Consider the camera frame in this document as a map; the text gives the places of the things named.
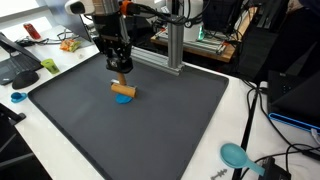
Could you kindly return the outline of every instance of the gray mat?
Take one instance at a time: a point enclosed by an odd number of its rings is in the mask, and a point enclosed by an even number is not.
[[[126,77],[138,96],[120,105],[110,90],[116,73],[105,64],[96,55],[29,98],[106,179],[180,179],[228,79],[191,67],[177,77],[134,63]]]

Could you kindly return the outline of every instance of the power cord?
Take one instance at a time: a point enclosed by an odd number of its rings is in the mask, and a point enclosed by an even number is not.
[[[56,44],[60,44],[60,40],[52,40],[49,38],[46,38],[44,40],[41,41],[35,41],[29,38],[29,36],[27,36],[26,38],[20,39],[15,41],[15,43],[17,43],[18,45],[22,46],[22,47],[27,47],[27,46],[33,46],[35,44],[38,45],[56,45]]]
[[[311,129],[311,136],[314,138],[314,140],[320,145],[320,138],[318,135],[318,131],[316,129]]]
[[[254,86],[248,82],[247,80],[244,80],[244,79],[241,79],[248,87],[250,87],[251,89],[248,91],[247,93],[247,105],[248,105],[248,108],[250,109],[250,102],[249,102],[249,94],[254,90]],[[306,144],[291,144],[284,136],[283,134],[277,129],[277,127],[273,124],[272,120],[269,118],[269,116],[267,115],[267,113],[265,112],[265,110],[263,109],[263,105],[262,105],[262,95],[261,93],[263,93],[263,91],[266,91],[266,88],[260,88],[260,87],[257,87],[255,88],[258,90],[258,96],[259,96],[259,99],[260,99],[260,108],[261,108],[261,111],[263,112],[263,114],[267,117],[268,121],[271,123],[272,127],[277,131],[277,133],[280,135],[280,137],[289,145],[286,152],[285,153],[280,153],[280,154],[273,154],[273,155],[269,155],[269,156],[265,156],[265,157],[262,157],[258,160],[255,161],[255,163],[261,161],[261,160],[264,160],[268,157],[275,157],[275,156],[281,156],[281,155],[286,155],[286,170],[287,172],[289,172],[289,160],[288,160],[288,155],[289,154],[293,154],[293,153],[302,153],[303,155],[306,155],[310,158],[314,158],[314,159],[319,159],[319,155],[313,153],[312,151],[313,150],[317,150],[320,152],[320,147],[312,147],[312,146],[309,146],[309,145],[306,145]],[[300,148],[297,148],[296,146],[305,146],[305,147],[308,147],[309,149],[300,149]],[[291,148],[294,148],[296,149],[296,151],[293,151],[293,152],[289,152],[289,150]],[[245,174],[247,173],[249,169],[247,168],[243,174],[240,176],[240,179],[243,179],[243,177],[245,176]]]
[[[303,146],[306,146],[306,147],[309,147],[309,149],[305,149],[305,150],[298,150],[298,151],[291,151],[291,152],[285,152],[285,153],[278,153],[278,154],[272,154],[272,155],[268,155],[268,156],[264,156],[262,158],[259,158],[257,160],[255,160],[254,162],[255,163],[258,163],[259,161],[262,161],[264,159],[267,159],[269,157],[277,157],[277,156],[283,156],[283,155],[289,155],[289,154],[296,154],[296,153],[303,153],[303,152],[308,152],[308,151],[313,151],[313,150],[319,150],[320,147],[311,147],[311,146],[308,146],[308,145],[303,145]],[[249,168],[246,168],[244,171],[243,171],[243,174],[241,175],[240,177],[240,180],[244,178],[244,176],[247,174],[247,172],[249,171]]]
[[[194,24],[198,24],[202,21],[202,14],[206,11],[208,8],[209,4],[211,3],[211,0],[208,1],[207,5],[203,8],[202,12],[200,12],[198,15],[196,15],[193,18],[190,18],[190,12],[191,12],[191,0],[188,0],[188,16],[187,18],[182,18],[182,19],[177,19],[177,20],[172,20],[169,15],[162,14],[154,9],[152,9],[149,6],[143,5],[143,4],[135,4],[137,7],[139,7],[143,12],[147,12],[150,14],[153,14],[157,17],[159,17],[162,21],[166,23],[171,23],[177,26],[182,26],[184,25],[187,28],[191,28]]]

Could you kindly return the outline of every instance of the desk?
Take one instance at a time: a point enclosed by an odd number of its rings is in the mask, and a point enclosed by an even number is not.
[[[260,86],[267,87],[267,83],[263,82]],[[264,109],[267,110],[267,96],[262,95],[262,100]],[[267,155],[283,153],[286,152],[286,149],[288,148],[288,145],[281,139],[262,113],[259,103],[260,102],[258,101],[247,148],[248,156],[252,160],[257,160]],[[272,122],[292,144],[301,143],[313,147],[319,146],[311,137],[310,133],[277,121]],[[275,157],[275,160],[275,163],[278,166],[285,169],[285,156]],[[292,180],[319,179],[319,168],[319,161],[310,159],[301,153],[289,155],[289,171]],[[258,175],[249,171],[244,179],[258,179]]]
[[[41,33],[41,36],[53,38],[63,30],[63,27],[58,26],[50,31]],[[27,49],[41,60],[53,58],[61,73],[98,53],[95,46],[79,49],[75,53],[63,52],[58,47],[58,45],[48,45],[33,46]],[[233,169],[228,168],[220,160],[219,149],[226,142],[240,144],[242,141],[248,116],[246,93],[249,88],[239,79],[194,65],[190,66],[228,77],[229,86],[215,114],[212,116],[182,179],[208,180],[211,176],[216,175],[217,171],[222,169],[228,169],[224,179],[231,179]],[[56,76],[51,75],[46,69],[40,69],[37,73],[40,75],[40,80],[19,92],[29,92]],[[14,90],[10,84],[1,86],[0,101],[17,113],[23,112],[26,114],[27,118],[17,124],[16,128],[53,179],[103,179],[82,154],[29,99],[19,104],[11,103],[10,95],[12,92]]]
[[[242,23],[239,26],[239,32],[238,32],[238,36],[241,37],[242,35],[244,35],[250,25],[250,22],[253,18],[253,16],[255,15],[257,11],[257,8],[250,8],[249,9],[249,13],[246,14],[243,18]],[[162,45],[162,46],[168,46],[168,41],[166,39],[160,39],[157,36],[153,36],[150,41],[152,43],[158,44],[158,45]],[[203,57],[207,57],[207,58],[211,58],[211,59],[215,59],[218,61],[222,61],[222,62],[226,62],[229,63],[230,60],[232,59],[232,57],[234,56],[234,53],[236,51],[236,49],[232,46],[232,45],[228,45],[226,46],[225,50],[222,52],[222,54],[218,55],[216,54],[213,50],[211,51],[206,51],[204,49],[201,48],[201,46],[196,47],[196,46],[189,46],[187,44],[184,43],[183,46],[183,50],[185,52],[189,52],[192,54],[196,54],[199,56],[203,56]]]

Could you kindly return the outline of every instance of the blue spoon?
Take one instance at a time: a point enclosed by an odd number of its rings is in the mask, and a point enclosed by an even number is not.
[[[231,168],[248,167],[260,176],[264,175],[264,168],[251,161],[246,152],[236,144],[224,144],[220,149],[220,155],[222,161]]]

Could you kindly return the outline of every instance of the green object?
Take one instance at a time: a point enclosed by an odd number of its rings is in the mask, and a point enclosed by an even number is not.
[[[46,59],[41,62],[41,65],[44,66],[51,74],[56,74],[59,71],[58,67],[54,63],[53,59]]]
[[[69,47],[69,51],[70,52],[74,52],[75,50],[78,49],[78,47],[81,45],[81,41],[75,41],[71,44],[71,46]]]
[[[200,27],[199,35],[198,35],[198,40],[202,41],[204,39],[204,32],[203,32],[203,27]]]

